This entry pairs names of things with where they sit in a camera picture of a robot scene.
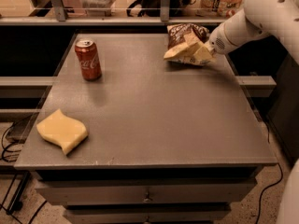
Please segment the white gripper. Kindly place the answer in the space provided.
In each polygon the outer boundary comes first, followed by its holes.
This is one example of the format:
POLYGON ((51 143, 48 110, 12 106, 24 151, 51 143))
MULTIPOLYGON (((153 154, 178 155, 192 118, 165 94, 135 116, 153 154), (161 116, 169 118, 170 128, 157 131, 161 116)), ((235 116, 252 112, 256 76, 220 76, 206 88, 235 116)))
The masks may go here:
MULTIPOLYGON (((227 54, 239 47, 236 43, 236 36, 238 33, 238 26, 226 21, 221 23, 213 30, 209 37, 209 45, 219 54, 227 54)), ((202 42, 196 42, 190 46, 184 42, 169 49, 164 58, 171 60, 174 58, 182 58, 191 56, 193 63, 201 63, 213 59, 212 53, 207 47, 202 47, 202 42)))

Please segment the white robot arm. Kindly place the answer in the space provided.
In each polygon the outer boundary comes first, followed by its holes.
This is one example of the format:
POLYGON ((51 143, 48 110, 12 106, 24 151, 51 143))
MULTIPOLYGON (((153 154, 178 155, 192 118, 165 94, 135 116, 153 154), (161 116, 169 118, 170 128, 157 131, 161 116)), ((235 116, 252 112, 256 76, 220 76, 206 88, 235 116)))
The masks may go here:
POLYGON ((221 23, 207 42, 193 41, 167 60, 203 65, 215 53, 227 54, 250 41, 274 36, 299 63, 299 5, 298 0, 245 0, 244 7, 221 23))

